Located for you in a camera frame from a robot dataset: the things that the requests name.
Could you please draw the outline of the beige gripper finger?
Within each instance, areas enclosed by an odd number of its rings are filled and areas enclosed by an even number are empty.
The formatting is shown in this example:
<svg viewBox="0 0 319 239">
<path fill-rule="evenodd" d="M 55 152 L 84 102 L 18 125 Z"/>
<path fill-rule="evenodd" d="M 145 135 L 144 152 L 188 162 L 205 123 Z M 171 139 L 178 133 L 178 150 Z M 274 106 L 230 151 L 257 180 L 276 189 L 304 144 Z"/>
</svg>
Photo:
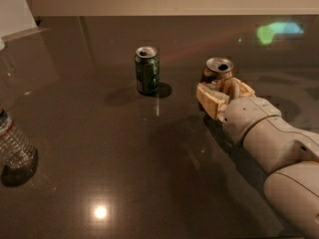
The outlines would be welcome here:
<svg viewBox="0 0 319 239">
<path fill-rule="evenodd" d="M 202 109 L 213 119 L 223 120 L 229 96 L 213 90 L 205 83 L 198 83 L 196 87 L 196 98 Z"/>
<path fill-rule="evenodd" d="M 243 97 L 255 96 L 255 90 L 238 78 L 224 80 L 222 92 L 227 95 L 229 102 Z"/>
</svg>

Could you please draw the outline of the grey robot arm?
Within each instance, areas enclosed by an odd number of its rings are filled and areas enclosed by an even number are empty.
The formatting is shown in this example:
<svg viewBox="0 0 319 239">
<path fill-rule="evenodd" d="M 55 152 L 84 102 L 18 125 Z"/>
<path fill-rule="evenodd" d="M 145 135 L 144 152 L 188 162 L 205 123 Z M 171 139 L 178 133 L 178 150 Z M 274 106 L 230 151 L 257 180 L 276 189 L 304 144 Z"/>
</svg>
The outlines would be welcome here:
<svg viewBox="0 0 319 239">
<path fill-rule="evenodd" d="M 281 111 L 254 90 L 235 82 L 235 95 L 199 83 L 196 98 L 267 175 L 264 195 L 306 239 L 319 239 L 319 135 L 286 122 Z"/>
</svg>

